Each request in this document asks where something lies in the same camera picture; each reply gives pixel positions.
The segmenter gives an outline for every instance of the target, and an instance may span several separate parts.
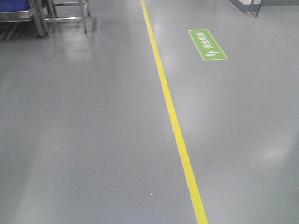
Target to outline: metal rack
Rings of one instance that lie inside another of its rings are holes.
[[[89,1],[78,0],[78,2],[55,3],[54,0],[29,0],[30,9],[21,12],[0,13],[1,22],[27,22],[34,19],[38,34],[40,36],[49,35],[48,22],[75,22],[81,21],[84,32],[87,33],[86,17],[90,16]],[[59,6],[79,6],[81,17],[57,17],[56,7]],[[47,7],[48,17],[43,9]]]

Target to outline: metal frame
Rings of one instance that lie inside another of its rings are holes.
[[[78,2],[60,2],[55,3],[54,0],[47,0],[51,18],[45,18],[45,21],[48,22],[75,22],[81,21],[83,24],[84,32],[87,34],[87,24],[86,24],[86,16],[90,16],[90,8],[89,8],[89,0],[82,1],[78,0]],[[79,6],[81,17],[57,17],[56,7],[60,6]]]
[[[75,22],[81,21],[84,32],[87,34],[86,17],[90,16],[89,0],[78,0],[78,2],[60,2],[54,0],[29,0],[30,9],[20,12],[0,13],[1,22],[26,22],[34,19],[37,32],[40,36],[49,35],[48,22]],[[50,18],[46,18],[43,8],[47,7]],[[56,7],[60,6],[79,6],[81,17],[57,17]]]
[[[259,11],[260,11],[261,5],[262,5],[262,3],[263,3],[263,0],[261,0],[261,3],[259,4],[259,6],[258,6],[258,8],[257,8],[257,11],[253,11],[253,8],[254,8],[254,5],[255,5],[254,2],[255,2],[255,0],[252,0],[252,1],[251,1],[249,11],[250,11],[250,13],[251,13],[252,15],[254,15],[255,17],[257,17],[257,15],[258,15],[258,13],[259,13]]]

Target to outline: yellow line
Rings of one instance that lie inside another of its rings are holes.
[[[208,224],[204,205],[203,205],[201,197],[200,197],[199,189],[198,189],[196,179],[195,179],[195,176],[193,173],[193,169],[192,169],[191,162],[189,159],[188,151],[187,151],[185,141],[184,141],[184,138],[182,135],[182,131],[181,131],[181,128],[180,128],[180,125],[178,122],[177,114],[176,114],[176,111],[174,109],[174,105],[173,105],[173,102],[171,99],[171,94],[170,94],[170,90],[168,87],[166,75],[165,75],[164,68],[163,68],[163,65],[161,62],[161,58],[159,55],[159,51],[158,51],[157,43],[156,43],[156,40],[154,37],[154,33],[153,33],[153,30],[151,27],[149,13],[146,8],[145,1],[140,0],[140,2],[142,5],[145,22],[146,22],[146,25],[148,28],[150,42],[151,42],[151,45],[153,48],[153,52],[154,52],[154,56],[155,56],[155,60],[156,60],[156,64],[157,64],[157,68],[158,68],[158,72],[159,72],[159,76],[160,76],[160,80],[161,80],[161,84],[162,84],[162,88],[163,88],[163,92],[164,92],[164,96],[165,96],[165,100],[166,100],[166,104],[168,107],[168,113],[169,113],[169,116],[171,119],[172,129],[174,132],[174,136],[175,136],[177,146],[178,146],[178,151],[179,151],[182,165],[184,168],[184,172],[185,172],[190,196],[192,199],[197,223],[198,224]]]

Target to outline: blue crate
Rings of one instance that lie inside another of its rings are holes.
[[[0,13],[26,11],[29,8],[28,0],[0,0]]]

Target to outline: stainless steel cart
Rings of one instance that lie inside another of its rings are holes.
[[[21,12],[0,13],[0,22],[26,22],[34,19],[38,34],[49,35],[48,22],[73,22],[81,21],[84,32],[87,33],[86,17],[90,16],[89,1],[78,0],[78,2],[60,2],[54,0],[29,0],[30,9]],[[81,17],[57,17],[56,7],[79,6]],[[45,16],[43,9],[47,8],[48,16]]]

